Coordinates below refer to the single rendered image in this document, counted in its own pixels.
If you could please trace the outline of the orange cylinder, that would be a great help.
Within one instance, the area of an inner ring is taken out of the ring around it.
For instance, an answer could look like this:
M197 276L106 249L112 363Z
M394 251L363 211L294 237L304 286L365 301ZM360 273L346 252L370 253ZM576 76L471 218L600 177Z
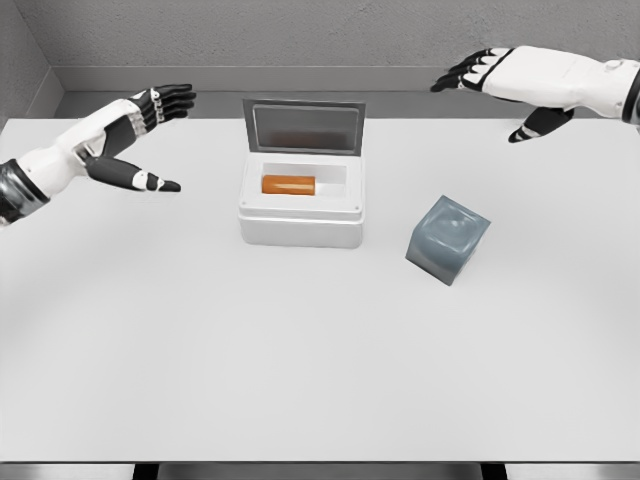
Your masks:
M270 195L314 196L316 179L314 176L264 175L261 191Z

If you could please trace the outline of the grey-blue cube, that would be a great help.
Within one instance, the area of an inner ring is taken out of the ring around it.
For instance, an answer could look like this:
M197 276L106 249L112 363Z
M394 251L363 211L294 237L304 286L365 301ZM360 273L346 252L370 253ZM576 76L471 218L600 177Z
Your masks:
M413 229L405 259L451 286L490 225L490 220L442 195Z

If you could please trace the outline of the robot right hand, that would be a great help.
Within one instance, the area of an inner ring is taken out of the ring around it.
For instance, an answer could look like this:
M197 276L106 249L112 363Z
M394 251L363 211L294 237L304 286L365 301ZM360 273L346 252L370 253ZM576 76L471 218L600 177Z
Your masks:
M452 66L430 91L464 89L532 105L533 112L508 138L510 143L520 143L546 136L574 118L576 74L585 65L585 57L559 50L492 47Z

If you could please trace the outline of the white box body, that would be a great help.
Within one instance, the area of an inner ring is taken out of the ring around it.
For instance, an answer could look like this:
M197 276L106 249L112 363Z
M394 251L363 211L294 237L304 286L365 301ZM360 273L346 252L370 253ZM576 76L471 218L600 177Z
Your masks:
M315 193L264 193L267 175L312 177ZM252 152L245 161L238 218L249 244L357 248L365 219L364 159Z

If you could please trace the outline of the grey hinged box lid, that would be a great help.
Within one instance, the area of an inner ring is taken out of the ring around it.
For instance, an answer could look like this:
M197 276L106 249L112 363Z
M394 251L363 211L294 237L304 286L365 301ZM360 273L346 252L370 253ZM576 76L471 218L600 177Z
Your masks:
M364 102L245 99L243 112L252 152L361 154Z

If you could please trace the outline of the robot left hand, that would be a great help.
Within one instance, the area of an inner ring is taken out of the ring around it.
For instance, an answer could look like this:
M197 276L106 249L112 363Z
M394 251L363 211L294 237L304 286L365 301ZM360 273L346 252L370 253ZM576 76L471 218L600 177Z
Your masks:
M133 191L179 192L164 180L118 155L161 124L188 116L196 92L190 84L150 87L117 99L81 119L61 137L91 179Z

